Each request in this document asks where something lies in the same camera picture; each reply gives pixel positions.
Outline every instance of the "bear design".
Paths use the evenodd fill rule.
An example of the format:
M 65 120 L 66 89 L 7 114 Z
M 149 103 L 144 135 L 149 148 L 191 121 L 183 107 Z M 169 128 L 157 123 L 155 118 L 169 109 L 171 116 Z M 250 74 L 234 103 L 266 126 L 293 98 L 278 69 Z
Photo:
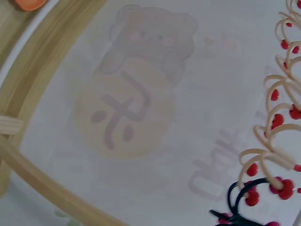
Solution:
M 111 158 L 158 149 L 174 117 L 172 88 L 194 51 L 197 22 L 159 8 L 123 7 L 113 45 L 82 86 L 74 121 L 89 145 Z
M 112 47 L 100 71 L 114 74 L 128 57 L 133 57 L 151 62 L 175 87 L 183 77 L 185 60 L 194 52 L 192 35 L 197 29 L 197 21 L 188 14 L 125 6 L 110 29 Z

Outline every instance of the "wooden embroidery hoop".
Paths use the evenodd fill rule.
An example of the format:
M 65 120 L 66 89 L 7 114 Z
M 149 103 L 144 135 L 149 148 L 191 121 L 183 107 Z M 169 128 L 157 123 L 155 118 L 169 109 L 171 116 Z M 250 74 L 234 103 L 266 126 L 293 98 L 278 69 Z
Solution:
M 58 0 L 49 0 L 47 5 L 42 8 L 37 19 L 33 21 L 33 24 L 25 31 L 20 39 L 19 44 L 15 46 L 9 55 L 7 62 L 0 72 L 0 86 L 5 83 L 5 78 L 9 73 L 12 64 L 17 60 L 17 56 L 23 49 L 25 43 L 29 40 L 33 32 L 36 30 L 40 22 L 50 10 L 57 4 Z M 16 134 L 24 125 L 24 121 L 17 119 L 15 117 L 0 116 L 0 131 L 2 134 Z M 34 166 L 29 160 L 27 160 L 22 154 L 18 152 L 16 148 L 12 145 L 14 142 L 10 142 L 10 139 L 0 135 L 0 159 L 10 166 L 23 180 L 25 180 L 29 185 L 31 185 L 36 191 L 47 198 L 54 205 L 59 207 L 61 210 L 65 211 L 67 214 L 71 215 L 76 220 L 84 223 L 87 226 L 125 226 L 126 224 L 120 222 L 114 217 L 108 215 L 107 213 L 101 211 L 100 209 L 92 206 L 86 201 L 82 200 L 78 196 L 74 195 L 70 191 L 63 188 L 60 184 L 52 180 L 48 175 L 39 170 Z
M 4 96 L 7 96 L 8 94 L 12 97 L 9 97 L 9 100 L 4 99 L 3 102 L 5 102 L 5 104 L 2 103 L 4 107 L 1 109 L 3 115 L 0 115 L 0 133 L 2 134 L 0 135 L 0 196 L 2 196 L 7 189 L 10 167 L 37 192 L 43 195 L 55 206 L 83 224 L 87 226 L 125 226 L 125 223 L 110 216 L 104 211 L 96 208 L 95 206 L 66 190 L 64 187 L 34 166 L 28 159 L 18 152 L 17 148 L 15 148 L 21 143 L 25 128 L 28 125 L 35 106 L 37 105 L 39 98 L 43 93 L 43 89 L 41 89 L 41 83 L 39 84 L 39 89 L 34 83 L 36 83 L 37 79 L 43 80 L 43 85 L 45 86 L 44 88 L 46 88 L 51 79 L 51 75 L 59 65 L 59 61 L 64 58 L 64 54 L 66 54 L 69 48 L 73 45 L 76 38 L 81 34 L 83 28 L 92 19 L 94 14 L 98 12 L 98 10 L 105 4 L 105 2 L 106 0 L 49 0 L 36 15 L 35 19 L 33 19 L 31 24 L 22 34 L 21 38 L 18 40 L 6 58 L 6 61 L 0 71 L 0 86 L 3 84 L 2 87 L 4 87 L 4 89 L 0 89 L 0 100 L 4 99 Z M 42 33 L 44 33 L 44 35 L 46 32 L 52 32 L 52 34 L 55 33 L 51 29 L 37 29 L 44 18 L 46 20 L 44 23 L 47 25 L 51 25 L 53 20 L 56 20 L 56 18 L 54 19 L 55 15 L 52 15 L 50 12 L 54 7 L 56 7 L 56 10 L 59 10 L 61 14 L 64 15 L 63 17 L 59 18 L 59 22 L 56 21 L 56 23 L 54 23 L 56 24 L 56 27 L 52 28 L 53 30 L 57 29 L 56 32 L 59 33 L 58 40 L 65 40 L 64 44 L 66 46 L 64 45 L 64 54 L 61 54 L 59 57 L 60 60 L 56 60 L 56 67 L 54 66 L 51 70 L 49 68 L 42 68 L 43 70 L 40 70 L 41 72 L 37 72 L 37 75 L 35 75 L 36 77 L 34 77 L 34 79 L 30 75 L 30 72 L 22 71 L 20 73 L 21 78 L 16 81 L 16 78 L 13 78 L 11 75 L 11 71 L 13 71 L 13 74 L 16 74 L 14 73 L 15 68 L 12 67 L 12 65 L 14 63 L 18 63 L 18 56 L 23 54 L 22 49 L 26 48 L 25 44 L 31 41 L 30 37 L 32 34 L 34 32 L 39 33 L 39 29 L 42 31 Z M 73 30 L 73 35 L 71 37 L 67 37 L 66 35 L 64 36 L 64 34 L 59 32 L 60 30 L 64 30 L 64 33 L 66 33 L 66 29 L 68 29 L 68 27 L 72 27 L 73 24 L 76 24 L 76 27 L 80 29 L 78 29 L 78 31 Z M 44 40 L 44 44 L 42 47 L 40 47 L 40 50 L 43 48 L 46 49 L 49 42 L 53 41 L 53 39 L 46 38 L 46 40 Z M 51 64 L 47 57 L 49 56 L 44 56 L 44 59 L 41 59 L 43 57 L 37 56 L 37 58 L 43 61 L 44 64 L 46 62 Z M 33 97 L 32 93 L 35 93 L 34 96 L 38 96 L 38 98 L 31 98 Z

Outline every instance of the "fabric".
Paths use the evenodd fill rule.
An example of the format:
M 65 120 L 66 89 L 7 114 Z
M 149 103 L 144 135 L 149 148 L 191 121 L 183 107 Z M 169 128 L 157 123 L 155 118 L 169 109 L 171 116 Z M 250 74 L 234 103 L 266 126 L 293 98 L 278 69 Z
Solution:
M 21 152 L 129 225 L 214 225 L 208 211 L 229 212 L 238 154 L 259 147 L 252 127 L 265 124 L 263 79 L 280 71 L 281 10 L 285 2 L 272 0 L 108 1 L 55 73 Z M 279 139 L 298 159 L 297 141 Z M 258 190 L 258 205 L 240 204 L 244 216 L 291 225 L 298 195 Z M 16 175 L 0 209 L 1 225 L 77 225 Z

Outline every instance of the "wooden rod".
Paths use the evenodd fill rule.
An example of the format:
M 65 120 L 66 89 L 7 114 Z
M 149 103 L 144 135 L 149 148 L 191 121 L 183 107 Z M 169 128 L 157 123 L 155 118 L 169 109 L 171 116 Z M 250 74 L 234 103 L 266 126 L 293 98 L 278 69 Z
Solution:
M 52 180 L 1 135 L 0 158 L 37 192 L 84 225 L 126 226 L 125 223 L 89 204 Z

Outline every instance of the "red bead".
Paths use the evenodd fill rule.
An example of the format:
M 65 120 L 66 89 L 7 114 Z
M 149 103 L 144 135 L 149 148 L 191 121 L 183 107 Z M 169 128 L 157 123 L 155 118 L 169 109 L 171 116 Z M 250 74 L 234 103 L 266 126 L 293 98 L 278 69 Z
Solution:
M 296 108 L 294 104 L 292 104 L 292 109 L 290 110 L 290 116 L 292 119 L 301 119 L 301 112 Z
M 249 197 L 245 199 L 248 206 L 255 206 L 259 202 L 259 193 L 257 191 L 248 192 Z
M 245 186 L 247 186 L 247 185 L 250 184 L 251 182 L 252 182 L 251 180 L 249 180 L 248 182 L 245 182 Z M 257 190 L 257 186 L 254 186 L 254 187 L 250 188 L 249 192 L 251 192 L 251 191 L 256 191 L 256 190 Z
M 284 48 L 284 49 L 288 49 L 288 47 L 289 47 L 289 45 L 287 44 L 287 42 L 285 41 L 285 39 L 282 40 L 281 46 L 282 46 L 282 48 Z
M 279 99 L 279 91 L 278 91 L 278 89 L 275 89 L 272 93 L 271 100 L 276 101 L 278 99 Z
M 284 118 L 281 114 L 275 114 L 272 126 L 277 127 L 284 123 Z
M 276 179 L 278 179 L 279 181 L 282 181 L 281 177 L 275 177 Z M 279 194 L 281 191 L 277 190 L 276 188 L 274 188 L 271 184 L 269 185 L 269 190 L 273 193 L 273 194 Z
M 287 200 L 293 195 L 294 185 L 293 182 L 288 179 L 283 180 L 282 183 L 283 183 L 283 189 L 278 195 L 281 199 Z
M 299 53 L 299 46 L 295 46 L 295 48 L 293 48 L 293 50 L 292 50 L 292 52 L 294 53 L 294 54 L 297 54 L 297 53 Z
M 222 215 L 225 215 L 225 216 L 227 216 L 227 217 L 230 217 L 230 214 L 229 213 L 222 213 Z M 224 219 L 218 219 L 218 223 L 220 223 L 220 224 L 229 224 L 230 223 L 230 221 L 227 221 L 227 220 L 224 220 Z
M 254 177 L 258 172 L 258 166 L 256 163 L 253 163 L 248 170 L 246 171 L 247 175 L 249 175 L 250 177 Z
M 276 221 L 271 221 L 271 222 L 267 223 L 265 226 L 280 226 L 280 224 Z

